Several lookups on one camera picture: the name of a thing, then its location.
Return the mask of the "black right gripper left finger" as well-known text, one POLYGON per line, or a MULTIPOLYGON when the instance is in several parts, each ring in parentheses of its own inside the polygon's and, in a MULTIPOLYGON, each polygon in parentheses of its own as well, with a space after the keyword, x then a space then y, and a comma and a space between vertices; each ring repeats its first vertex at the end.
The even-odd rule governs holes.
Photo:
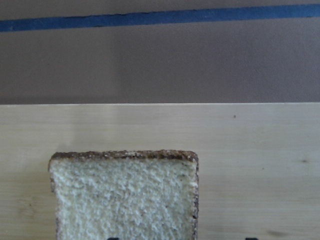
POLYGON ((109 237, 107 240, 120 240, 118 237, 109 237))

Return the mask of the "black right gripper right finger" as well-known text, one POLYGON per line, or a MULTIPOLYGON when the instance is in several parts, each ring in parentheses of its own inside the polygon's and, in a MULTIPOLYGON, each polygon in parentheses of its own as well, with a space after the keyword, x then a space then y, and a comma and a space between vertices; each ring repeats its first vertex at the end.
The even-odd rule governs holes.
POLYGON ((245 240, 258 240, 256 237, 246 237, 245 240))

